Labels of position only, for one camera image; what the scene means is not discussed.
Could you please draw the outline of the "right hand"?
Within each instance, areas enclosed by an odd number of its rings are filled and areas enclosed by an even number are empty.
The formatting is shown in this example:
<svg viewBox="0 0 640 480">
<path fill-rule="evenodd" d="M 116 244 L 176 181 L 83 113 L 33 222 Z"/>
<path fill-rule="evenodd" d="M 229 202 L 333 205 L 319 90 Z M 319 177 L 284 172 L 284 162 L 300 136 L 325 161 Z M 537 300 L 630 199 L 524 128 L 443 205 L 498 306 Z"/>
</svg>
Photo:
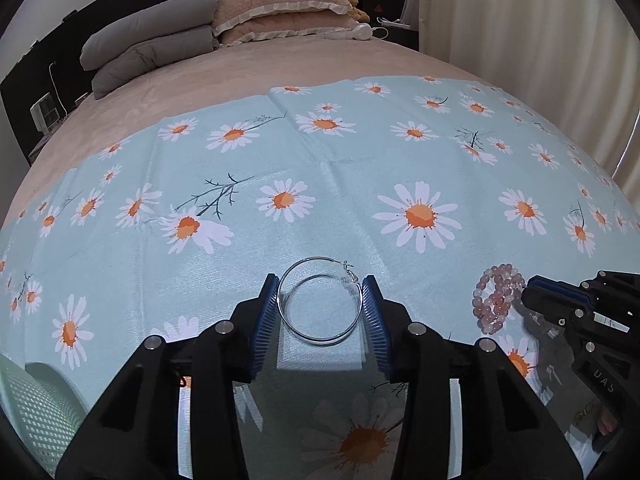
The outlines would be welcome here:
<svg viewBox="0 0 640 480">
<path fill-rule="evenodd" d="M 604 436 L 608 436 L 609 434 L 612 434 L 616 430 L 618 426 L 618 421 L 615 418 L 615 416 L 605 406 L 602 406 L 600 415 L 597 421 L 597 426 L 600 434 L 603 434 Z"/>
</svg>

